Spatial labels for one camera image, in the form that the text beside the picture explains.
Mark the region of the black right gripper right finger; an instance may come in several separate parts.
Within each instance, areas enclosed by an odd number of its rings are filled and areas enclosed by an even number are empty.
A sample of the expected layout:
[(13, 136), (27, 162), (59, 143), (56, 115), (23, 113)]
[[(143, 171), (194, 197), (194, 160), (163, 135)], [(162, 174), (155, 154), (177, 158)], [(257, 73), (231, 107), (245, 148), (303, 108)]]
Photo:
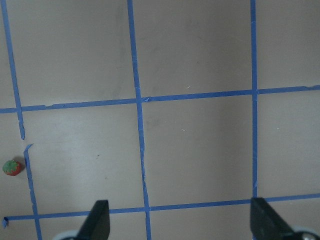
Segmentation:
[(250, 200), (250, 230), (256, 240), (290, 240), (294, 230), (262, 197)]

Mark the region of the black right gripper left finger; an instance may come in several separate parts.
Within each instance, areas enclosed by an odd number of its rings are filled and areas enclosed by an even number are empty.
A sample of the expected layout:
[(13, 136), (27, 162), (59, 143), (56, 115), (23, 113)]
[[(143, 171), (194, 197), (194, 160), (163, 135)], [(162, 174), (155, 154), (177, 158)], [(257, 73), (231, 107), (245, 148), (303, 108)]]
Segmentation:
[(107, 240), (111, 231), (108, 200), (97, 200), (85, 219), (77, 240)]

